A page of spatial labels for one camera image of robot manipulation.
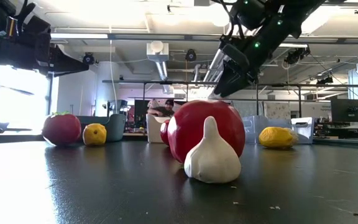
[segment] plastic bin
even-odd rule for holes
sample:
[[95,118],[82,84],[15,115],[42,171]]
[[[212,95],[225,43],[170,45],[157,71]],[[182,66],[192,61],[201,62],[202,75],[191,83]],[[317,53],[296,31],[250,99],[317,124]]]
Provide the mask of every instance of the plastic bin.
[[108,117],[77,116],[81,122],[81,136],[88,124],[99,123],[106,127],[106,142],[120,141],[124,135],[126,117],[123,114],[112,114]]
[[151,114],[146,115],[147,121],[147,140],[149,143],[163,143],[160,135],[162,123],[171,119],[169,117],[156,117]]
[[298,144],[312,144],[314,133],[314,118],[291,119],[292,130],[298,133]]
[[242,118],[246,131],[246,143],[259,143],[260,133],[267,127],[291,128],[291,121],[285,119],[268,119],[265,116],[248,116]]

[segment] black table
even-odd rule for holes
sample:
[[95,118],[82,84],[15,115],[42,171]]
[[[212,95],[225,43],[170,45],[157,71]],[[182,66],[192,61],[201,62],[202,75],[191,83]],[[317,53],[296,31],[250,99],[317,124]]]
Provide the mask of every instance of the black table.
[[162,144],[0,144],[0,223],[358,223],[358,149],[248,145],[239,179],[188,179]]

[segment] toy fruit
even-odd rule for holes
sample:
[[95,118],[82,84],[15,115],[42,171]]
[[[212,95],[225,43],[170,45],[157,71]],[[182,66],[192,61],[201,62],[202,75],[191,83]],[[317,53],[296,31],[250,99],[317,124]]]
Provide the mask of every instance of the toy fruit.
[[56,146],[72,144],[81,136],[80,120],[72,114],[55,113],[45,120],[42,135]]
[[267,127],[259,135],[259,143],[269,148],[291,148],[298,136],[289,128]]
[[188,177],[209,184],[223,184],[240,176],[241,163],[233,148],[219,135],[214,117],[204,123],[204,136],[186,156]]
[[106,138],[107,131],[102,124],[89,124],[82,134],[85,146],[102,146],[106,143]]
[[161,128],[160,128],[160,135],[161,135],[161,139],[162,141],[169,146],[169,142],[168,142],[168,124],[169,124],[169,120],[164,121],[164,123],[161,124]]
[[215,118],[220,136],[241,156],[246,133],[237,110],[223,101],[195,100],[180,107],[168,125],[169,146],[176,160],[184,163],[187,153],[201,141],[208,116]]

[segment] person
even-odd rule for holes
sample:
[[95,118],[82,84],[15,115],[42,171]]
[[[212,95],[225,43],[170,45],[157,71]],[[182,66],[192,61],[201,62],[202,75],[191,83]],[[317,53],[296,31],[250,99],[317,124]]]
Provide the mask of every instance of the person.
[[148,114],[159,117],[171,117],[175,113],[173,110],[173,100],[166,100],[165,106],[158,106],[147,110]]

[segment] shiny red apple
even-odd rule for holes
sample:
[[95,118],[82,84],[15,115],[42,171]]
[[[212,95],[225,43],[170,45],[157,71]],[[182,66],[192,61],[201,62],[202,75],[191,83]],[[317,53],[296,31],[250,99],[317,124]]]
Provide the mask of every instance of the shiny red apple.
[[44,122],[42,136],[56,146],[76,142],[81,136],[80,120],[72,114],[54,114]]
[[220,136],[241,156],[246,134],[237,110],[223,101],[196,100],[184,104],[168,125],[168,141],[177,161],[184,163],[187,153],[201,141],[208,116],[215,118]]
[[160,136],[162,141],[169,146],[169,141],[168,141],[168,124],[169,124],[169,120],[164,121],[164,123],[161,124],[161,128],[160,128]]

